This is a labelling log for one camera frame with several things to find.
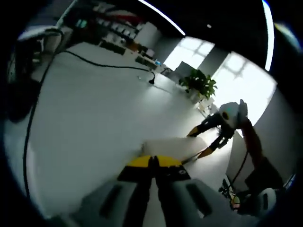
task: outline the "black cable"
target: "black cable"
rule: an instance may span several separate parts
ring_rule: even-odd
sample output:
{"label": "black cable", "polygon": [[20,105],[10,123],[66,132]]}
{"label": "black cable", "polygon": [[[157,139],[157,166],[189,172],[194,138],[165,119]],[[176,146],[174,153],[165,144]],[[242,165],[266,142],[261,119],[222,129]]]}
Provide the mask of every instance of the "black cable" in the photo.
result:
{"label": "black cable", "polygon": [[240,166],[240,169],[238,170],[237,174],[235,175],[235,177],[234,177],[233,180],[232,180],[232,184],[236,181],[236,179],[237,179],[237,177],[239,176],[241,170],[243,169],[244,164],[245,164],[245,161],[246,161],[246,159],[247,159],[247,156],[248,156],[248,151],[246,151],[246,154],[245,154],[245,157],[244,157],[244,159],[243,159],[243,161],[242,161],[242,164],[241,164],[241,166]]}
{"label": "black cable", "polygon": [[59,48],[61,47],[61,44],[62,44],[62,41],[63,41],[63,36],[64,36],[64,34],[61,30],[55,29],[55,28],[47,29],[46,32],[52,32],[52,33],[60,34],[61,40],[60,40],[60,43],[57,46],[55,52],[53,53],[52,58],[51,58],[50,62],[48,63],[44,73],[43,73],[42,79],[40,81],[40,88],[39,88],[36,100],[33,103],[33,107],[32,107],[32,110],[30,112],[30,115],[29,115],[29,121],[28,121],[28,125],[27,125],[27,133],[26,133],[25,142],[24,142],[24,149],[23,149],[23,179],[24,179],[25,192],[26,192],[26,196],[27,196],[28,199],[30,199],[30,192],[29,192],[28,181],[27,181],[27,147],[28,147],[30,129],[31,129],[31,126],[32,126],[32,123],[33,123],[35,110],[37,108],[38,99],[39,99],[39,95],[40,95],[40,92],[41,92],[41,87],[43,85],[43,82],[45,80],[45,77],[47,75],[47,72],[48,72],[52,62],[53,62],[56,54],[58,53]]}
{"label": "black cable", "polygon": [[95,66],[99,66],[99,67],[109,67],[109,68],[118,68],[118,69],[134,69],[134,70],[142,70],[142,71],[145,71],[145,72],[151,72],[153,74],[153,79],[151,79],[149,81],[149,83],[151,84],[154,84],[154,81],[155,81],[155,78],[156,78],[156,75],[153,71],[149,71],[149,70],[146,70],[146,69],[142,69],[142,68],[137,68],[137,67],[132,67],[132,66],[116,66],[116,65],[102,65],[102,64],[98,64],[98,63],[95,63],[95,62],[92,62],[92,61],[89,61],[73,52],[70,52],[70,51],[62,51],[62,52],[65,52],[65,53],[69,53],[79,59],[81,59],[82,61],[85,61],[89,64],[92,64],[92,65],[95,65]]}
{"label": "black cable", "polygon": [[[46,77],[46,75],[48,73],[48,70],[49,70],[51,64],[53,63],[53,60],[54,60],[55,56],[57,54],[59,54],[58,50],[61,47],[61,44],[62,44],[62,41],[63,41],[63,36],[64,36],[63,32],[61,30],[58,30],[58,29],[52,28],[52,29],[48,29],[46,31],[47,32],[57,32],[57,33],[59,33],[61,35],[61,41],[60,41],[59,45],[57,46],[54,54],[52,55],[52,58],[51,58],[50,62],[48,63],[48,65],[47,65],[47,67],[46,67],[46,69],[45,69],[45,71],[43,73],[42,79],[40,81],[40,89],[38,91],[38,95],[36,97],[36,100],[35,100],[35,102],[33,104],[32,110],[30,112],[29,121],[28,121],[28,125],[27,125],[27,133],[26,133],[26,137],[25,137],[24,150],[23,150],[23,179],[24,179],[26,196],[29,199],[30,199],[30,192],[29,192],[28,180],[27,180],[27,147],[28,147],[30,129],[31,129],[31,126],[32,126],[32,123],[33,123],[33,118],[34,118],[34,114],[35,114],[35,111],[36,111],[36,108],[37,108],[38,98],[39,98],[39,95],[40,95],[40,92],[41,92],[41,88],[42,88],[43,82],[45,80],[45,77]],[[79,56],[79,55],[77,55],[77,54],[75,54],[73,52],[70,52],[70,51],[62,51],[62,52],[66,52],[66,53],[69,53],[71,55],[74,55],[75,57],[80,58],[81,60],[83,60],[83,61],[85,61],[85,62],[87,62],[89,64],[92,64],[92,65],[95,65],[95,66],[99,66],[99,67],[109,67],[109,68],[119,68],[119,69],[134,69],[134,70],[142,70],[142,71],[146,71],[146,72],[151,72],[154,75],[153,79],[151,79],[149,81],[149,83],[151,83],[151,84],[154,84],[154,80],[156,78],[156,75],[155,75],[155,73],[153,71],[149,71],[149,70],[146,70],[146,69],[132,67],[132,66],[114,66],[114,65],[97,64],[97,63],[89,61],[89,60],[87,60],[87,59],[85,59],[85,58],[83,58],[83,57],[81,57],[81,56]]]}

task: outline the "green leaves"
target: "green leaves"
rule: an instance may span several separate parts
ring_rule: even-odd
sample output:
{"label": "green leaves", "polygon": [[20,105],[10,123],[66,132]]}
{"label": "green leaves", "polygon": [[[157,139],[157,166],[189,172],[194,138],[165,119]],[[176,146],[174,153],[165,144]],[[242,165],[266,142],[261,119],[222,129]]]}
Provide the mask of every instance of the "green leaves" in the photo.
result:
{"label": "green leaves", "polygon": [[214,95],[215,89],[218,87],[215,85],[216,81],[211,79],[210,75],[205,75],[200,70],[193,69],[188,77],[184,77],[179,80],[181,86],[185,86],[188,89],[197,90],[206,99]]}

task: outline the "ceiling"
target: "ceiling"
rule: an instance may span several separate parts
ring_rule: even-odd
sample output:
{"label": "ceiling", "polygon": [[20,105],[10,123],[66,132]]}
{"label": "ceiling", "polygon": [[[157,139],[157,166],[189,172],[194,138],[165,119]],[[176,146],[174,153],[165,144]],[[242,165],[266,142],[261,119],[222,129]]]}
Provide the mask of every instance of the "ceiling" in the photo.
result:
{"label": "ceiling", "polygon": [[[158,13],[138,0],[106,0],[153,23],[164,35],[182,34]],[[262,1],[148,0],[186,34],[235,51],[265,67],[267,26]]]}
{"label": "ceiling", "polygon": [[[261,0],[249,1],[206,1],[206,0],[147,0],[175,22],[186,36],[197,37],[215,43],[222,49],[235,51],[261,68],[265,67],[267,57],[267,25]],[[138,0],[106,0],[121,6],[143,19],[153,23],[164,35],[182,36],[182,34],[158,13],[143,5]],[[277,2],[268,0],[274,22],[284,22],[295,33],[303,37],[303,14],[296,0]],[[278,87],[291,106],[298,112],[293,99],[299,96],[300,83],[293,83],[288,76],[298,77],[303,72],[302,55],[298,53],[274,29],[275,42],[271,76],[278,82]]]}

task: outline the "power cable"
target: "power cable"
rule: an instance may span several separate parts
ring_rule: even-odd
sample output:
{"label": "power cable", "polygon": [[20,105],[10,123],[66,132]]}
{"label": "power cable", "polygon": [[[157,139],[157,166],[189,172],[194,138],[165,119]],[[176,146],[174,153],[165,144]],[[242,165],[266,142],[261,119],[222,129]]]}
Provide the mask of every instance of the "power cable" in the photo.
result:
{"label": "power cable", "polygon": [[[44,80],[45,80],[45,77],[53,63],[53,60],[55,58],[55,56],[57,54],[59,54],[58,50],[59,48],[61,47],[61,44],[62,44],[62,41],[63,41],[63,32],[59,29],[55,29],[55,28],[51,28],[51,29],[47,29],[46,32],[51,32],[51,35],[53,33],[59,33],[61,35],[61,41],[59,43],[59,45],[57,46],[54,54],[52,55],[52,58],[50,60],[50,62],[48,63],[44,73],[43,73],[43,76],[42,76],[42,79],[40,81],[40,88],[39,88],[39,91],[38,91],[38,95],[36,97],[36,100],[35,102],[33,103],[33,107],[31,109],[31,112],[30,112],[30,116],[29,116],[29,121],[28,121],[28,125],[27,125],[27,133],[26,133],[26,137],[25,137],[25,143],[24,143],[24,150],[23,150],[23,179],[24,179],[24,185],[25,185],[25,191],[26,191],[26,196],[27,198],[30,199],[30,191],[29,191],[29,187],[28,187],[28,180],[27,180],[27,147],[28,147],[28,142],[29,142],[29,135],[30,135],[30,130],[31,130],[31,126],[32,126],[32,123],[33,123],[33,118],[34,118],[34,114],[35,114],[35,111],[36,111],[36,108],[37,108],[37,104],[38,104],[38,99],[39,99],[39,95],[40,95],[40,92],[41,92],[41,88],[42,88],[42,85],[44,83]],[[134,70],[141,70],[141,71],[146,71],[146,72],[151,72],[153,74],[153,79],[149,80],[148,82],[150,84],[154,84],[154,81],[155,81],[155,78],[156,78],[156,75],[153,71],[149,71],[149,70],[146,70],[146,69],[142,69],[142,68],[137,68],[137,67],[132,67],[132,66],[114,66],[114,65],[103,65],[103,64],[97,64],[95,62],[92,62],[92,61],[89,61],[73,52],[70,52],[70,51],[62,51],[62,52],[66,52],[66,53],[69,53],[89,64],[92,64],[92,65],[95,65],[95,66],[99,66],[99,67],[109,67],[109,68],[119,68],[119,69],[134,69]]]}
{"label": "power cable", "polygon": [[62,41],[63,41],[63,36],[64,36],[64,34],[63,34],[63,32],[61,30],[55,29],[55,28],[47,29],[45,32],[50,32],[50,35],[53,35],[53,33],[57,33],[57,34],[59,34],[61,36],[61,40],[60,40],[60,43],[57,46],[55,52],[53,53],[52,58],[51,58],[50,62],[48,63],[48,65],[47,65],[44,73],[43,73],[42,79],[40,81],[40,88],[39,88],[36,100],[34,101],[33,107],[32,107],[31,112],[29,114],[29,121],[28,121],[28,125],[27,125],[27,133],[26,133],[26,136],[25,136],[24,149],[23,149],[23,180],[24,180],[26,197],[29,200],[30,200],[30,192],[29,192],[28,180],[27,180],[27,147],[28,147],[30,129],[31,129],[31,126],[32,126],[32,123],[33,123],[33,118],[34,118],[35,110],[37,108],[38,99],[39,99],[39,95],[40,95],[40,92],[41,92],[41,87],[43,85],[43,82],[45,80],[45,77],[47,75],[47,72],[48,72],[48,70],[49,70],[52,62],[53,62],[56,54],[58,53],[59,48],[61,47],[61,44],[62,44]]}
{"label": "power cable", "polygon": [[149,81],[150,84],[154,84],[154,81],[155,81],[155,78],[156,78],[156,75],[153,71],[150,71],[150,70],[146,70],[146,69],[142,69],[142,68],[137,68],[137,67],[132,67],[132,66],[116,66],[116,65],[103,65],[103,64],[98,64],[98,63],[95,63],[93,61],[90,61],[90,60],[87,60],[73,52],[70,52],[70,51],[62,51],[62,52],[65,52],[65,53],[69,53],[79,59],[81,59],[82,61],[85,61],[86,63],[89,63],[89,64],[92,64],[92,65],[95,65],[95,66],[99,66],[99,67],[108,67],[108,68],[117,68],[117,69],[134,69],[134,70],[141,70],[141,71],[145,71],[145,72],[151,72],[153,74],[153,79],[151,79]]}

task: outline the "bright window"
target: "bright window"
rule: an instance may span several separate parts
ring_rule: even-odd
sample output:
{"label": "bright window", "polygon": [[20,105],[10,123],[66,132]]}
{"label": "bright window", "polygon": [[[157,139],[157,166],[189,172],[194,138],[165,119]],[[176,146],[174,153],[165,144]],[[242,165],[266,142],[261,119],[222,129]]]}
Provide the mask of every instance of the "bright window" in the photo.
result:
{"label": "bright window", "polygon": [[183,61],[194,69],[197,69],[213,47],[214,44],[210,42],[185,37],[168,56],[164,64],[170,69],[175,70]]}
{"label": "bright window", "polygon": [[248,105],[248,118],[253,125],[265,111],[276,89],[275,80],[266,71],[233,52],[213,79],[218,86],[213,97],[214,104],[219,108],[225,103],[239,103],[243,99]]}

